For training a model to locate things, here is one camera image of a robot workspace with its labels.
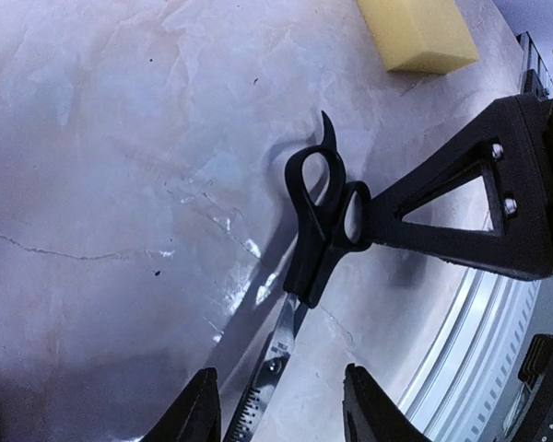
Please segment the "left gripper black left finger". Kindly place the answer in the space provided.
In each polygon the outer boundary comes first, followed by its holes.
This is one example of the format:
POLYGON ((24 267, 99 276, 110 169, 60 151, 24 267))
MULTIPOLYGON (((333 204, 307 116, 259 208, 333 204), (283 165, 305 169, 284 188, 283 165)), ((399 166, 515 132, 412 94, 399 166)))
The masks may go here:
POLYGON ((142 442, 215 442, 221 436, 218 372, 198 370, 142 442))

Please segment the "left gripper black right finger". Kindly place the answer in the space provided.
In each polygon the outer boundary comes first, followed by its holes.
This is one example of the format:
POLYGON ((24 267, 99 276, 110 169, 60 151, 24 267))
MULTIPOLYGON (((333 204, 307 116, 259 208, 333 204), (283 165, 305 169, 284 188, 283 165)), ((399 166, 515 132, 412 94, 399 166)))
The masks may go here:
POLYGON ((345 370, 343 418, 345 440, 350 442, 425 442, 364 366, 345 370))

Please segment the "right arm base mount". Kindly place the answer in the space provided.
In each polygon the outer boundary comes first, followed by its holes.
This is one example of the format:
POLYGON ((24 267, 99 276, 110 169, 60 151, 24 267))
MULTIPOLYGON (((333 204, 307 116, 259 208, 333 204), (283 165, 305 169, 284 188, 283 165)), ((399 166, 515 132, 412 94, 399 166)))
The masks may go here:
POLYGON ((498 441, 553 441, 553 335, 533 337, 518 373, 522 388, 498 441))

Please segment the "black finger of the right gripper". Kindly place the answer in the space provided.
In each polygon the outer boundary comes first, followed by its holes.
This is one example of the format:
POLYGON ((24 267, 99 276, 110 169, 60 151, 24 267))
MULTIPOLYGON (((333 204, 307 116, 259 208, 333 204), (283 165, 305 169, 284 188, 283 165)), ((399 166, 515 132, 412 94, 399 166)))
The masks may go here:
POLYGON ((553 100, 496 99, 363 209, 368 241, 509 276, 553 276, 553 100))

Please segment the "black handled scissors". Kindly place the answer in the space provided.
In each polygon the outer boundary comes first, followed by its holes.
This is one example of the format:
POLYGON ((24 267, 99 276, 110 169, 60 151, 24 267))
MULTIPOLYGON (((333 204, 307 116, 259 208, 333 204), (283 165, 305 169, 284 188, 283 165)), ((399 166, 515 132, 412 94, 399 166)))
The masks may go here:
POLYGON ((275 328, 267 335, 253 373, 224 435, 226 441, 251 441, 291 358, 301 324, 316 308, 339 261, 350 252, 362 252, 370 243, 345 228, 352 200, 365 204, 371 193, 361 180, 348 181, 335 129, 322 111, 324 137, 320 144, 295 153, 285 166, 285 183, 297 216, 298 235, 283 289, 286 293, 275 328), (324 159, 328 181, 324 196, 314 201, 303 177, 312 156, 324 159))

